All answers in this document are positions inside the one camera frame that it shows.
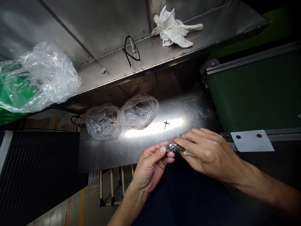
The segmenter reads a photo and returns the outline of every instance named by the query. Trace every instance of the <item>eyeglasses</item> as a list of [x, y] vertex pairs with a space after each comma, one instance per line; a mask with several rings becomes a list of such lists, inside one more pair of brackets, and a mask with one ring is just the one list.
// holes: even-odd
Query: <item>eyeglasses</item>
[[[125, 50], [126, 41], [128, 40], [128, 38], [129, 38], [129, 40], [130, 40], [130, 42], [131, 42], [133, 55], [134, 55], [134, 56], [137, 56], [137, 58], [133, 57], [132, 55], [130, 55], [130, 54]], [[128, 59], [129, 67], [132, 67], [132, 65], [131, 65], [131, 63], [130, 63], [130, 61], [129, 61], [128, 56], [131, 57], [132, 59], [134, 59], [135, 61], [140, 61], [140, 54], [139, 54], [138, 48], [137, 48], [137, 46], [135, 45], [135, 42], [134, 42], [134, 40], [132, 39], [131, 36], [128, 35], [128, 36], [125, 38], [124, 48], [122, 48], [122, 51], [125, 53], [126, 58]]]

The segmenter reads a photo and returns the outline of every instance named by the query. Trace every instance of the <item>cloth glove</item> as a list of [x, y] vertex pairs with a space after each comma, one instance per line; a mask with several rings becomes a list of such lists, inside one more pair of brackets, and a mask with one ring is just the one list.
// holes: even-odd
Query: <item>cloth glove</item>
[[154, 22], [157, 27], [153, 29], [151, 35], [160, 34], [160, 37], [163, 40], [162, 46], [170, 46], [173, 43], [176, 43], [182, 48], [190, 47], [193, 43], [184, 37], [192, 29], [201, 30], [203, 28], [202, 24], [184, 25], [182, 21], [176, 19], [175, 9], [168, 12], [166, 6], [162, 9], [160, 16], [154, 16]]

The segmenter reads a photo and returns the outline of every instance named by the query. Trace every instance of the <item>black corrugated panel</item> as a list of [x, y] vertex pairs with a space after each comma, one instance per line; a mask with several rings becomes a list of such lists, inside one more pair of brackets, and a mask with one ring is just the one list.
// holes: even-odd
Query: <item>black corrugated panel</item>
[[0, 225], [26, 225], [87, 186], [80, 133], [15, 131], [0, 176]]

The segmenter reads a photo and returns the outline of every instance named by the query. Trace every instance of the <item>black cable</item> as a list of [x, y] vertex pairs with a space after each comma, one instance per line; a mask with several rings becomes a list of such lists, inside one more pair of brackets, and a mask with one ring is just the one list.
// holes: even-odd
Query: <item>black cable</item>
[[76, 115], [76, 116], [71, 116], [71, 122], [74, 124], [74, 125], [77, 125], [78, 127], [80, 127], [80, 128], [83, 128], [83, 127], [85, 127], [84, 125], [79, 125], [79, 124], [76, 124], [73, 120], [72, 120], [72, 118], [79, 118], [80, 117], [80, 115]]
[[[44, 129], [44, 130], [55, 130], [55, 129], [45, 129], [45, 128], [23, 128], [23, 129]], [[55, 131], [72, 132], [72, 131], [67, 131], [67, 130], [55, 130]]]

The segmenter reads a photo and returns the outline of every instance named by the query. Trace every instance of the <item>clear plastic bag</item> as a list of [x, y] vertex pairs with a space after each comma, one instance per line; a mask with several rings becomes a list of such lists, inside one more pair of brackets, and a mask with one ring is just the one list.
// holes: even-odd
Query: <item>clear plastic bag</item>
[[119, 138], [119, 108], [111, 103], [90, 108], [85, 113], [88, 133], [99, 140]]
[[141, 130], [147, 127], [157, 116], [159, 101], [146, 94], [138, 93], [120, 109], [121, 126]]
[[72, 61], [53, 42], [41, 42], [19, 58], [0, 62], [0, 107], [10, 112], [37, 112], [65, 102], [82, 83]]

